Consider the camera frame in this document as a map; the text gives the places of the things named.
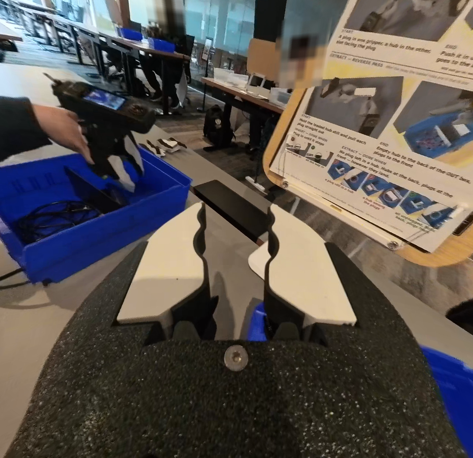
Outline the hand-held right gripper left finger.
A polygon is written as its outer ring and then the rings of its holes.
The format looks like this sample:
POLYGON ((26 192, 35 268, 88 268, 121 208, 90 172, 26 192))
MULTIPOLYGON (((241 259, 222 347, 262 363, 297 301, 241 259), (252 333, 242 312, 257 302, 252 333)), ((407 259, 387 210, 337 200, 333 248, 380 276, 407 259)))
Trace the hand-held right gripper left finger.
POLYGON ((190 321, 205 329, 218 297, 211 296, 204 253, 206 208, 198 202, 162 225, 145 251, 118 311, 119 325, 190 321))

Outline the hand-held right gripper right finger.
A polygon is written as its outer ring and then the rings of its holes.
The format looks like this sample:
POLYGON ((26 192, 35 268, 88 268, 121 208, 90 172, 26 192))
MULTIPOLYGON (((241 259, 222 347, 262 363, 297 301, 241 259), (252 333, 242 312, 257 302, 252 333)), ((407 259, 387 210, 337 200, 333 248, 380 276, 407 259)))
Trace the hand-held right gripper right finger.
POLYGON ((277 205, 268 209, 264 309, 274 323, 355 325, 356 315, 321 236, 277 205))

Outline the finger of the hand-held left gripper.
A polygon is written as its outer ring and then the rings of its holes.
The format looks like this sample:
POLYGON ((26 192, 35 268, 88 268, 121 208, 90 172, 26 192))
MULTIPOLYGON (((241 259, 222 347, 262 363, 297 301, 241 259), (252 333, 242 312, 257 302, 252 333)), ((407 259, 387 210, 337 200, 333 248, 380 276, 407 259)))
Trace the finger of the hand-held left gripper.
POLYGON ((110 155, 107 157, 107 175, 118 183, 126 191, 134 193, 136 184, 133 182, 130 174, 125 168, 125 161, 131 163, 134 161, 130 154, 125 153, 121 155, 110 155))
POLYGON ((134 136, 131 133, 124 135, 123 137, 123 153, 122 153, 122 162, 124 165, 129 165, 133 167, 133 170, 138 175, 142 177, 144 175, 144 165, 139 151, 139 146, 137 145, 134 136))

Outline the blue plastic bin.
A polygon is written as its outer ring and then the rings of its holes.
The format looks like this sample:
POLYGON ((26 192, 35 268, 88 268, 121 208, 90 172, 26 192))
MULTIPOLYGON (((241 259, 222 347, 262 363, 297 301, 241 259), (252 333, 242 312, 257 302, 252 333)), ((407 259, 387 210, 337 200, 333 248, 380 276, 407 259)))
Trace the blue plastic bin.
POLYGON ((473 456, 473 371, 464 362, 421 345, 445 410, 468 457, 473 456))
POLYGON ((185 209, 192 179, 150 152, 139 150, 144 175, 134 177, 135 191, 122 192, 128 204, 27 244, 17 222, 44 205, 80 201, 70 170, 104 190, 111 181, 98 177, 78 154, 1 167, 1 241, 33 283, 58 283, 160 228, 185 209))

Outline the person's left forearm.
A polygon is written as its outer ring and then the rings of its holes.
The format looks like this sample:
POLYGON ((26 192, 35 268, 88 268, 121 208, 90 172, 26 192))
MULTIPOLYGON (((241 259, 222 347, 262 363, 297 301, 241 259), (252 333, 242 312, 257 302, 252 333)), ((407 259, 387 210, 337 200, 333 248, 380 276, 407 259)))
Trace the person's left forearm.
POLYGON ((51 145, 28 98, 0 98, 0 161, 51 145))

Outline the person's left hand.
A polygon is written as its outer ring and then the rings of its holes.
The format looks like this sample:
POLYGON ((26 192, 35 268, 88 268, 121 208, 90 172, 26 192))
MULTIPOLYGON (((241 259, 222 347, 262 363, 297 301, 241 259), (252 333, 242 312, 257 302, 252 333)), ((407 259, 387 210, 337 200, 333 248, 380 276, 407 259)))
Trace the person's left hand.
POLYGON ((88 142, 75 113, 59 107, 35 104, 32 108, 40 127, 51 141, 81 154, 87 163, 94 164, 88 142))

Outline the black white wavy part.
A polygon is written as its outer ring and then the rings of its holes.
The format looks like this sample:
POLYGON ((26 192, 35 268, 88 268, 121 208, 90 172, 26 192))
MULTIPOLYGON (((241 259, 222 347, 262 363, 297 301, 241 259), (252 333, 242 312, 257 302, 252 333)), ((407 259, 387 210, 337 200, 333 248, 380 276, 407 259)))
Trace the black white wavy part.
POLYGON ((180 151, 181 149, 186 149, 187 146, 180 141, 174 139, 173 137, 169 137, 168 139, 158 138, 157 146, 161 153, 171 154, 180 151))
POLYGON ((139 146, 158 158, 162 158, 166 155, 166 152, 159 146, 154 145, 151 141, 146 140, 145 142, 139 142, 139 146))

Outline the black divider panel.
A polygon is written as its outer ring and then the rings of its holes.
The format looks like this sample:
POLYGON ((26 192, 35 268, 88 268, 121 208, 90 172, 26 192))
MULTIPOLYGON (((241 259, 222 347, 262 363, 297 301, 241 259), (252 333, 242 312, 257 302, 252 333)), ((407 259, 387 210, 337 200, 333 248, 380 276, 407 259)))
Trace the black divider panel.
POLYGON ((75 195, 101 215, 129 205, 123 191, 114 184, 107 183, 104 189, 99 189, 67 166, 64 166, 64 172, 70 180, 75 195))

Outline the long office table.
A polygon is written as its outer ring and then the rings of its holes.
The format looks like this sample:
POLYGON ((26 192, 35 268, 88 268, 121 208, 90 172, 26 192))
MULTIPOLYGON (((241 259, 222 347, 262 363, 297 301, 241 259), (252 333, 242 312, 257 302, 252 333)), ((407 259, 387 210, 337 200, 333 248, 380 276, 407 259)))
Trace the long office table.
POLYGON ((138 42, 122 38, 120 36, 108 35, 107 33, 98 31, 87 27, 82 23, 76 23, 66 18, 62 18, 58 15, 50 14, 48 12, 35 10, 32 8, 25 8, 20 6, 14 0, 5 0, 8 5, 12 6, 14 10, 20 13, 21 17, 27 16, 40 24, 45 25, 49 23, 50 26, 57 32, 69 33, 73 40, 74 45, 77 46, 78 36, 90 40, 94 45, 94 52, 96 53, 97 65, 103 78, 107 77, 107 72, 103 63, 103 57, 99 53, 103 46, 113 48, 121 55, 122 71, 125 76, 126 93, 130 96, 138 96, 138 88, 135 85, 136 80, 136 68, 139 64, 139 56, 141 53, 149 55, 156 55, 161 59, 161 63, 165 61, 177 61, 181 64, 182 68, 185 68, 185 62, 190 61, 190 56, 183 53, 167 52, 161 49, 154 48, 154 40, 151 39, 151 43, 145 41, 138 42))

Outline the black backpack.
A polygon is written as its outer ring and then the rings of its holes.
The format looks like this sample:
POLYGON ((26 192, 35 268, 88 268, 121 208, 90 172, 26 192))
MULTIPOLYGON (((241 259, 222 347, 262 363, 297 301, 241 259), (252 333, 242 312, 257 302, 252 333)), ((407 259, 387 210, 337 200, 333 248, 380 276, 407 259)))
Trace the black backpack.
POLYGON ((216 148, 226 148, 233 144, 234 132, 229 123, 224 121, 224 112, 220 106, 213 105, 206 111, 203 136, 216 148))

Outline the clear plastic container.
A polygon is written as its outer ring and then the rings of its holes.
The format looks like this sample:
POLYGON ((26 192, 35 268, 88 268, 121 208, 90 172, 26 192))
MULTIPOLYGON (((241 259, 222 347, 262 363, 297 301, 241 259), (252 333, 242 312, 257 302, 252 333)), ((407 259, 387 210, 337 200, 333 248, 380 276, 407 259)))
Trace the clear plastic container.
POLYGON ((233 86, 237 88, 245 88, 249 76, 245 74, 235 73, 233 70, 214 68, 214 80, 217 83, 233 86))

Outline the wooden office table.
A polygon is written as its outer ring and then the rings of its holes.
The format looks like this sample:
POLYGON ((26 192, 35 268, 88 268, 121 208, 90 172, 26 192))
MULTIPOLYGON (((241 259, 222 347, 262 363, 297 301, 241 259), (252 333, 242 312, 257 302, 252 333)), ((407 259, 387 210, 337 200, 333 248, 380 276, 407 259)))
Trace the wooden office table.
POLYGON ((221 118, 222 134, 218 142, 211 142, 210 146, 203 149, 205 153, 214 153, 224 149, 236 147, 231 133, 235 130, 231 126, 231 113, 236 109, 241 111, 249 121, 249 141, 247 151, 253 153, 258 143, 262 139, 262 130, 269 119, 275 119, 277 122, 284 111, 284 107, 270 102, 266 98, 253 95, 241 88, 231 86, 226 83, 220 83, 214 78, 201 78, 205 87, 216 91, 218 99, 224 103, 221 118))

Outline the instruction sheet on stand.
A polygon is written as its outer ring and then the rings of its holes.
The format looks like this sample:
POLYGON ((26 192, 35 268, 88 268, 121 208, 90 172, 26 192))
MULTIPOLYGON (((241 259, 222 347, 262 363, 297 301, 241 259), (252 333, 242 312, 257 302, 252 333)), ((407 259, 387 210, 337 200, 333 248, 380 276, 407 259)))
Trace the instruction sheet on stand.
POLYGON ((438 268, 455 265, 468 260, 473 251, 472 225, 468 226, 459 236, 453 234, 449 235, 433 253, 422 252, 414 245, 402 241, 399 237, 396 237, 386 230, 360 218, 356 214, 347 211, 339 205, 328 201, 321 195, 307 192, 300 186, 292 182, 287 182, 284 177, 276 174, 270 169, 270 165, 276 158, 277 152, 285 142, 292 121, 301 106, 306 91, 306 89, 301 88, 293 91, 269 143, 262 153, 263 171, 269 180, 280 189, 308 202, 323 213, 334 217, 339 222, 350 226, 370 240, 377 242, 391 252, 396 253, 403 259, 414 264, 438 268))

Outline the wooden display stand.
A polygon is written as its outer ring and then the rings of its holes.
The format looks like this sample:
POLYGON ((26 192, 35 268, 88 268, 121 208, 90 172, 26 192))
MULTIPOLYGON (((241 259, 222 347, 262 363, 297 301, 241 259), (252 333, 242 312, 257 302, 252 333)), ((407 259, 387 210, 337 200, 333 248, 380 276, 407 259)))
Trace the wooden display stand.
POLYGON ((246 69, 249 75, 260 74, 266 80, 280 83, 281 40, 275 42, 252 38, 247 50, 246 69))

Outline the black display board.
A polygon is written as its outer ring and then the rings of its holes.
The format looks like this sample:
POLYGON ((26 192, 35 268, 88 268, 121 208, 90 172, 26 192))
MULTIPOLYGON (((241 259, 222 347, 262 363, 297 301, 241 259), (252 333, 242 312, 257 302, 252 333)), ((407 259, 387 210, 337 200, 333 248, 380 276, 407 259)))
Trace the black display board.
POLYGON ((255 0, 253 38, 276 42, 281 38, 287 0, 255 0))

